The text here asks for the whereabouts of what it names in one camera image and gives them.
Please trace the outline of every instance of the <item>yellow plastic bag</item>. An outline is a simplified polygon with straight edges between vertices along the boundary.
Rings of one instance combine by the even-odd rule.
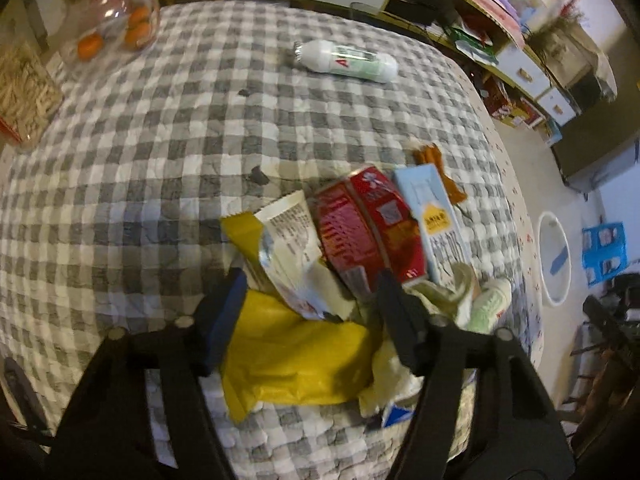
[[[267,294],[249,290],[222,365],[231,418],[258,400],[339,404],[371,382],[373,338],[352,322],[303,319]]]

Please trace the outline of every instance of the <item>red can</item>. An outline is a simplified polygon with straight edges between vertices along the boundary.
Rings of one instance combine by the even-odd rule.
[[[370,300],[380,270],[400,282],[426,273],[420,232],[394,184],[371,166],[316,194],[324,254],[358,300]]]

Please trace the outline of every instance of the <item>blue plastic basket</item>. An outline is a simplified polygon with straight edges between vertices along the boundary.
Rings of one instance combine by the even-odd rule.
[[[622,222],[582,230],[582,267],[587,272],[589,286],[610,280],[627,265]]]

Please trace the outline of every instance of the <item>bottle label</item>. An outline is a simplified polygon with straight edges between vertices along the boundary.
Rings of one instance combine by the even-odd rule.
[[[382,71],[382,63],[373,52],[349,45],[335,45],[329,72],[375,79]]]

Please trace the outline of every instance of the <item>white bottle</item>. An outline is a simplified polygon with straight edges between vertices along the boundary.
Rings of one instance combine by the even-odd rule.
[[[465,330],[490,334],[498,324],[500,316],[511,305],[511,282],[497,278],[485,283],[482,293],[471,306],[471,316]]]
[[[398,62],[389,54],[374,54],[357,46],[327,40],[296,41],[293,53],[298,63],[314,72],[349,75],[378,83],[388,83],[398,75]]]

